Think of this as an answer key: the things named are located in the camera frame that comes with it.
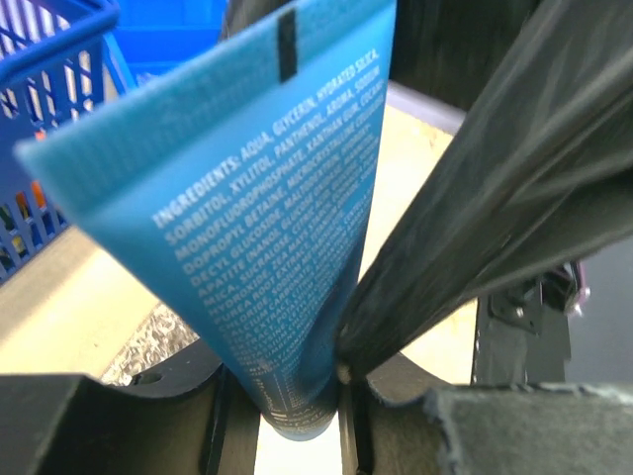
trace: beige surface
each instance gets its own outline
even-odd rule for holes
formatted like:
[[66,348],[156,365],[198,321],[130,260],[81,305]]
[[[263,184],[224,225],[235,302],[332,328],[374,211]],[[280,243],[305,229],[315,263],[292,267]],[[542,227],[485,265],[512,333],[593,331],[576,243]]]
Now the beige surface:
[[70,229],[0,287],[0,372],[100,377],[157,299]]

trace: blue plastic basket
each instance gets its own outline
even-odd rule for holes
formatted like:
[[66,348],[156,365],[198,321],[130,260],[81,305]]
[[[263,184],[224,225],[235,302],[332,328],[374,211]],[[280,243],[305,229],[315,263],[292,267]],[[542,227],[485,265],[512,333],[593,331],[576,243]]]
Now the blue plastic basket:
[[0,0],[0,285],[67,227],[12,148],[103,102],[110,76],[121,92],[103,41],[118,16],[108,0]]
[[137,84],[218,42],[227,0],[118,0],[114,36]]

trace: toothpaste tube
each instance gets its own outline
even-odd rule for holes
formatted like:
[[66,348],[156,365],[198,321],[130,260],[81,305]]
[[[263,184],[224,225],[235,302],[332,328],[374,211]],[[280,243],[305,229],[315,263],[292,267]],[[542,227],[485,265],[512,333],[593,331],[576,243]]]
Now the toothpaste tube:
[[291,439],[336,411],[333,332],[358,278],[395,14],[394,0],[291,2],[17,148]]

